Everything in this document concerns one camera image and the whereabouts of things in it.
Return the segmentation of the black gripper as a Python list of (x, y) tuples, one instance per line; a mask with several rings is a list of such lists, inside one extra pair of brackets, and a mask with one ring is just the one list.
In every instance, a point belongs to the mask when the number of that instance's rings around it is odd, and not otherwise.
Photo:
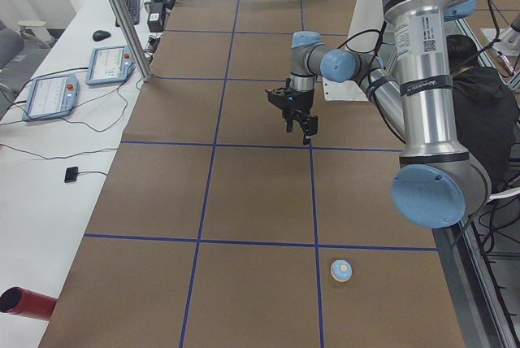
[(290, 88), (266, 90), (267, 100), (282, 112), (286, 122), (286, 132), (293, 131), (293, 120), (300, 119), (303, 132), (302, 143), (310, 144), (310, 139), (318, 133), (318, 117), (311, 115), (312, 91), (297, 91)]

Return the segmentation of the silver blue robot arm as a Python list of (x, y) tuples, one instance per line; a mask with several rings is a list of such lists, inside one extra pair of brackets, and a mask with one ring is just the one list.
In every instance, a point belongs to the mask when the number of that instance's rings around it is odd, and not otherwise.
[(491, 194), (479, 161), (458, 140), (444, 22), (470, 15), (477, 0), (381, 0), (393, 25), (405, 149), (392, 183), (397, 210), (425, 228), (476, 212)]
[(376, 56), (334, 49), (324, 45), (318, 33), (300, 31), (292, 37), (289, 78), (284, 86), (268, 89), (266, 95), (268, 102), (281, 110), (288, 133), (294, 123), (299, 124), (305, 146), (319, 130), (319, 118), (311, 114), (319, 77), (336, 83), (355, 82), (391, 132), (400, 141), (405, 140), (399, 83), (384, 71)]

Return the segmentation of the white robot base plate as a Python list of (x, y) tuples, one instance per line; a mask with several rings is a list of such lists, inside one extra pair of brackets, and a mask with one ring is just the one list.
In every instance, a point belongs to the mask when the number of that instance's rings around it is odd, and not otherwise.
[(366, 94), (351, 80), (339, 83), (323, 78), (323, 95), (328, 102), (368, 102)]

